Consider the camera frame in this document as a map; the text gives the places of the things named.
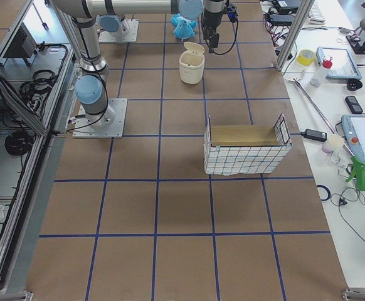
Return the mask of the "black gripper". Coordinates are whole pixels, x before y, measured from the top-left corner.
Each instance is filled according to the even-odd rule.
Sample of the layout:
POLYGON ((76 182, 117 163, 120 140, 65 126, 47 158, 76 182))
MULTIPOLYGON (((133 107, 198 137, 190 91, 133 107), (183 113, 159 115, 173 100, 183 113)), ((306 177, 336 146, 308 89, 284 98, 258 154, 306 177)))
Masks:
POLYGON ((238 20, 237 7, 230 1, 204 0, 202 25, 203 28, 206 28, 204 40, 209 48, 209 53, 214 53, 218 47, 220 35, 216 29, 221 24, 224 15, 227 15, 231 23, 236 23, 238 20))

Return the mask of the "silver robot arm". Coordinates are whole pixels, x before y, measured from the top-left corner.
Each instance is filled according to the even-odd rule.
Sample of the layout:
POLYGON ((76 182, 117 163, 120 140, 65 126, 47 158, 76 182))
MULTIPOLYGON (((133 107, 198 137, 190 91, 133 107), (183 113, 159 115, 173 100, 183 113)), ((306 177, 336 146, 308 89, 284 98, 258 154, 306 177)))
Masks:
POLYGON ((227 15, 232 23, 239 23, 237 8, 229 1, 53 1, 52 4, 71 17, 71 32, 76 34, 82 70, 99 76, 108 73, 108 64, 99 47, 97 16, 179 13, 190 20, 201 18, 204 41, 209 52, 218 56, 220 53, 215 52, 220 38, 217 27, 222 17, 227 15))
POLYGON ((119 18, 117 15, 101 15, 98 17, 98 23, 102 30, 117 38, 127 34, 130 29, 123 16, 119 18))

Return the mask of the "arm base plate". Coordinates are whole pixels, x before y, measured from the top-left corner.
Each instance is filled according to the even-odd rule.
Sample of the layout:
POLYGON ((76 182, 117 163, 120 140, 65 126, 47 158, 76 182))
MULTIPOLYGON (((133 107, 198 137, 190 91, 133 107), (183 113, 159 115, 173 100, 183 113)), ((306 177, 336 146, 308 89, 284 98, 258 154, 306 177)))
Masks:
POLYGON ((135 43, 139 28, 138 19, 123 19, 115 16, 101 16, 98 19, 100 43, 135 43))
POLYGON ((87 115, 83 106, 80 105, 78 113, 85 117, 76 121, 75 127, 78 129, 73 131, 73 137, 76 139, 122 138, 127 102, 126 98, 110 98, 103 117, 101 114, 87 115))

